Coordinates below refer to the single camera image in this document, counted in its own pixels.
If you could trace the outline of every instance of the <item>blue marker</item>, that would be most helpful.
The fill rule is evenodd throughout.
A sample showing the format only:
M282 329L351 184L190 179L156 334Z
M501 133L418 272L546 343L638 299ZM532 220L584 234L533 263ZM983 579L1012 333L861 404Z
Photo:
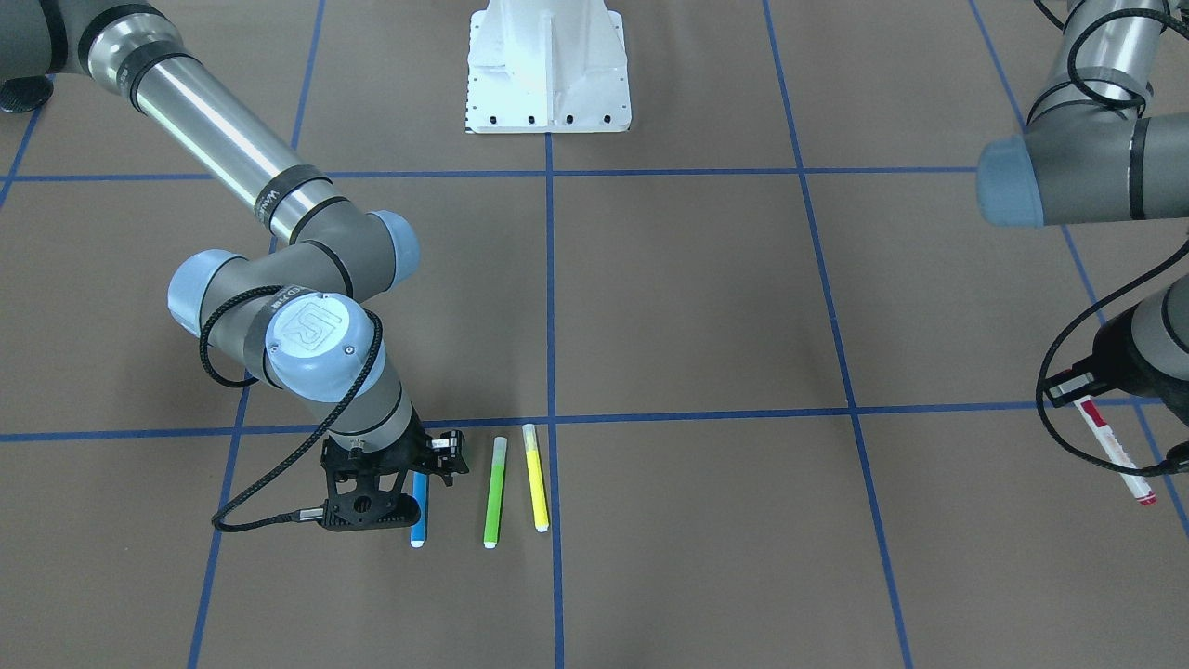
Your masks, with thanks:
M417 520L409 534L409 545L420 549L426 545L426 520L429 519L429 478L420 472L413 473L413 499L421 507L421 520Z

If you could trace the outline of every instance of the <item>blue tape line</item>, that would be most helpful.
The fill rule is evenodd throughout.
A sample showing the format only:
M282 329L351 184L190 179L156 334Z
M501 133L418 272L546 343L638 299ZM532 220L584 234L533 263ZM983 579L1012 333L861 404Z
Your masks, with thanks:
M892 604L892 613L895 619L895 633L900 639L900 656L904 658L905 668L912 669L908 630L904 624L900 594L895 586L895 572L892 569L892 554L888 551L887 535L883 531L883 515L880 512L879 496L875 494L875 478L872 475L872 465L867 459L867 442L863 438L863 427L857 415L851 415L850 425L855 430L855 443L858 446L858 465L863 469L863 486L867 488L867 504L870 506L872 524L875 526L875 542L880 547L880 562L883 566L883 580L887 581L888 601Z
M558 427L549 423L549 499L553 501L549 531L553 534L553 665L566 665L566 625L562 608L561 490L558 475Z
M20 144L17 145L17 154L12 157L12 164L8 165L8 173L5 176L4 185L0 185L0 208L8 200L8 191L12 190L12 184L17 181L17 170L20 169L20 160L25 158L25 151L29 150L29 140L33 138L33 128L37 127L37 121L40 118L42 107L33 109L33 115L29 116L29 122L25 125L25 134L21 135Z
M332 178L485 178L485 177L517 177L517 176L545 176L545 170L539 169L455 169L441 171L328 171Z
M1024 130L1024 114L1020 113L1020 105L1015 101L1015 94L1012 93L1012 84L1007 82L1007 72L1004 71L1004 64L999 61L999 52L995 51L995 45L990 42L990 33L987 32L987 24L982 20L979 5L975 0L967 1L970 4L970 12L974 13L975 23L979 24L979 31L982 32L982 40L987 44L990 62L995 64L995 71L999 72L999 82L1004 84L1004 91L1007 93L1007 101L1012 103L1012 112L1015 113L1015 122L1019 124L1020 130Z
M545 280L546 280L546 385L549 427L549 498L553 500L553 664L566 665L566 627L562 611L561 578L561 493L558 476L558 375L555 329L555 264L553 247L553 133L545 134Z
M1163 406L1163 403L1153 398L1099 398L1095 400L1099 406ZM556 416L516 416L507 418L466 418L454 421L426 421L423 425L427 430L440 430L448 428L516 428L526 423L545 425L556 423L558 425L581 425L592 423L665 423L682 421L750 421L765 418L823 418L849 416L888 416L888 415L920 415L920 414L952 414L952 412L988 412L988 411L1030 411L1031 402L1019 403L969 403L952 405L898 405L898 406L858 406L854 410L848 408L825 409L763 409L754 411L685 411L663 414L604 414L604 415L574 415ZM240 435L301 435L313 433L315 425L250 425L240 430L234 428L180 428L176 430L108 430L93 433L14 433L0 435L0 443L26 443L26 442L87 442L102 440L147 440L170 437L226 437L234 433Z
M322 15L326 14L326 0L317 0L317 14L314 17L314 34L309 38L309 56L306 58L306 76L301 83L301 95L297 97L297 113L294 115L294 133L289 146L295 151L301 143L301 127L306 120L306 101L309 99L309 82L314 78L314 61L317 59L317 42L322 36Z
M1135 417L1139 419L1139 427L1144 431L1144 438L1147 440L1147 448L1152 452L1152 457L1156 462L1162 462L1164 454L1156 446L1156 436L1152 435L1152 429L1147 425L1147 417L1144 416L1139 403L1133 403L1132 406L1135 410ZM1185 516L1185 507L1181 504L1181 496L1177 494L1177 488L1172 485L1171 476L1165 474L1162 479L1164 479L1164 487L1169 491L1169 501L1172 503L1172 509L1176 510L1177 518L1181 519L1181 530L1185 534L1185 538L1189 539L1189 517Z
M1074 235L1069 232L1069 226L1062 225L1061 233L1065 238L1065 246L1069 247L1069 254L1074 258L1074 266L1077 267L1077 276L1082 279L1082 288L1086 289L1086 295L1090 297L1092 304L1097 303L1099 296L1094 291L1094 284L1090 283L1090 274L1086 271L1086 263L1082 261L1082 253L1077 252L1077 244L1074 242ZM1107 316L1102 315L1102 309L1096 310L1094 315L1097 316L1100 326L1107 323Z
M52 183L75 181L210 181L209 173L31 173L13 181Z
M838 356L838 371L842 374L842 385L847 395L847 409L850 411L850 423L855 434L855 447L858 452L858 461L863 471L863 485L867 487L867 501L872 513L872 525L875 530L875 538L879 543L880 561L883 564L883 576L888 589L888 602L892 607L892 616L895 620L897 636L900 640L900 655L904 659L905 669L912 669L912 651L908 646L908 633L904 625L904 616L900 610L900 597L895 586L895 575L892 569L892 556L888 553L887 538L883 531L882 515L880 513L879 498L875 494L875 481L872 476L870 463L867 459L867 447L863 441L862 425L858 414L855 412L855 393L850 383L850 371L847 366L847 353L842 343L842 332L838 328L838 315L835 310L833 295L830 289L830 276L826 271L825 255L822 251L822 240L818 235L817 216L813 212L813 200L810 195L810 184L805 175L805 163L801 158L800 140L797 135L797 122L793 119L793 106L788 95L788 84L785 80L785 69L780 58L780 46L776 42L776 29L772 20L772 6L768 0L763 0L765 20L768 24L768 40L772 44L772 59L776 68L776 80L780 83L780 99L785 106L785 119L788 122L788 138L793 145L793 158L797 160L797 169L800 170L801 197L805 200L805 215L809 220L810 235L813 239L813 254L818 264L818 273L822 279L822 292L825 295L826 310L830 316L830 328L833 333L833 346Z
M21 442L88 442L100 440L152 440L174 437L227 437L233 428L180 428L176 430L99 430L86 433L15 433L0 435L0 444Z
M244 427L247 414L247 398L252 389L244 389L239 395L239 406L235 409L235 428L232 431L231 446L227 447L227 465L224 466L224 481L219 491L219 507L222 509L231 499L231 484L235 478L235 461L239 457L239 429ZM199 665L199 654L202 651L202 637L207 629L207 612L210 610L210 591L215 582L215 568L219 564L219 548L222 545L222 532L212 529L210 551L207 554L207 570L202 578L202 595L199 598L199 613L194 618L194 636L190 637L190 657L187 669Z
M554 170L555 177L575 176L699 176L699 175L768 175L768 173L974 173L973 166L838 166L838 168L698 168L698 169L604 169ZM411 171L328 171L331 178L518 178L542 177L545 170L411 170ZM75 182L75 181L209 181L209 173L30 173L13 176L13 182Z
M869 166L869 168L805 168L805 173L974 173L976 166Z
M797 168L559 169L556 176L703 176L797 173Z
M825 416L849 416L848 409L791 409L760 411L688 411L665 414L606 414L559 416L558 425L585 425L597 423L666 423L682 421L747 421L756 418L819 418Z

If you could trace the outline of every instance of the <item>robotic arm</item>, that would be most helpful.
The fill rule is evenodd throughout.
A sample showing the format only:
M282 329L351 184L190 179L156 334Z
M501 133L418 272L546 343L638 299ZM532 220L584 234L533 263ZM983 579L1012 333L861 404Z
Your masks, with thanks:
M1028 112L1026 132L992 143L980 158L979 203L987 220L1039 227L1189 216L1189 114L1143 116L1160 33L1172 29L1189 38L1189 26L1171 17L1172 8L1169 0L1069 0L1062 49ZM1053 343L1042 366L1037 408L1067 450L1076 452L1052 430L1043 399L1059 408L1120 390L1159 398L1189 425L1189 276L1103 324L1090 356L1046 377L1056 349L1077 323L1187 253L1189 242L1083 311ZM1189 472L1189 442L1155 467L1108 468L1144 476Z
M335 531L415 524L417 504L401 492L407 473L438 475L448 486L467 466L460 433L426 434L378 337L379 320L359 304L417 267L408 221L358 209L212 76L150 5L6 0L0 26L0 80L89 76L159 122L288 242L251 260L203 251L169 285L169 310L200 337L203 366L216 381L241 387L263 380L301 398L315 417L331 415L322 430L329 435L322 446L327 500L271 522L316 522ZM208 342L254 379L220 378L206 360ZM389 474L397 481L385 491L379 480ZM351 480L356 488L340 494L336 484ZM237 499L263 484L257 486ZM250 529L224 524L227 511L216 515L216 528Z

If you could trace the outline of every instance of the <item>yellow marker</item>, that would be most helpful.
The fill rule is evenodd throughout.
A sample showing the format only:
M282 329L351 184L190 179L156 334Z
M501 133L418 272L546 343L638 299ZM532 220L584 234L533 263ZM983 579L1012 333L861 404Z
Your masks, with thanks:
M522 425L524 434L524 463L528 466L528 486L533 496L533 523L537 532L549 530L549 507L545 505L545 481L541 478L541 452L536 449L536 425Z

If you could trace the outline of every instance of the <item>marker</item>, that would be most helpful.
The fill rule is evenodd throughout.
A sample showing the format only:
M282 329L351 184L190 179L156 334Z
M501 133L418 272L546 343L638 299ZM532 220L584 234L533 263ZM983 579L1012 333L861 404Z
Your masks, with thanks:
M508 459L508 440L496 437L491 450L491 486L487 487L487 522L483 526L483 548L493 549L499 542L499 511L504 506L504 461Z
M413 473L413 499L421 507L421 520L417 520L409 534L409 545L420 549L426 545L426 522L429 520L429 476L420 472Z
M1135 463L1131 461L1127 452L1122 450L1122 444L1115 438L1114 430L1102 419L1102 415L1099 414L1099 408L1094 406L1094 402L1090 398L1082 398L1074 404L1077 405L1077 411L1082 415L1086 424L1090 427L1094 437L1102 444L1102 449L1107 452L1107 457L1111 462L1120 467L1134 468ZM1152 487L1147 485L1147 481L1143 476L1132 476L1130 474L1120 474L1120 476L1122 476L1131 494L1135 497L1141 506L1156 504L1156 493L1152 492Z
M528 487L533 496L533 523L537 532L549 530L549 507L545 504L545 481L541 478L541 452L536 449L536 425L522 425L524 434L524 463L528 466Z

